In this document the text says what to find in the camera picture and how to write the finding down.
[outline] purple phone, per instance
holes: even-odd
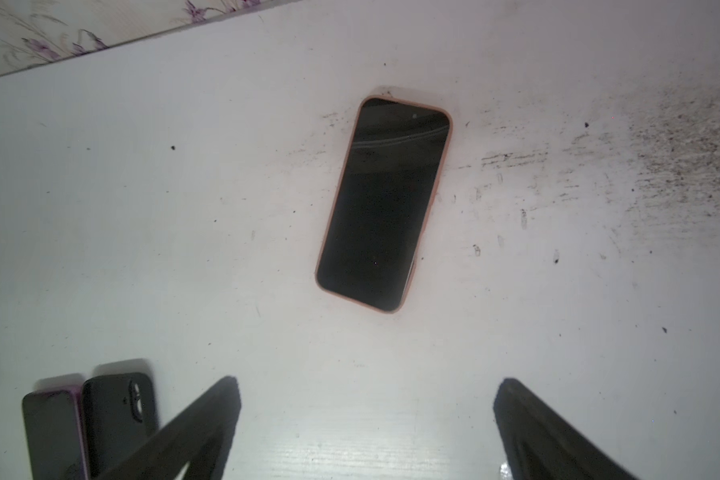
[[[32,392],[21,402],[34,480],[86,480],[80,388]]]

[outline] black phone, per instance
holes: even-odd
[[[324,290],[383,312],[402,305],[450,133],[443,110],[363,101],[317,266]]]
[[[83,412],[93,478],[119,465],[157,431],[154,388],[143,373],[88,380],[83,384]]]
[[[21,402],[34,480],[85,480],[80,388],[33,392]]]

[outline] white table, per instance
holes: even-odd
[[[382,92],[455,123],[391,316],[313,277]],[[225,478],[496,478],[507,376],[720,478],[720,0],[304,0],[0,78],[0,479],[37,380],[135,358],[163,422],[239,379]]]

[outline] black phone case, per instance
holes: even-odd
[[[152,380],[143,373],[88,380],[83,384],[83,417],[90,476],[96,478],[135,453],[157,431]]]

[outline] phone with pink case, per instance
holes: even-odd
[[[80,388],[32,392],[21,402],[34,480],[87,480]]]

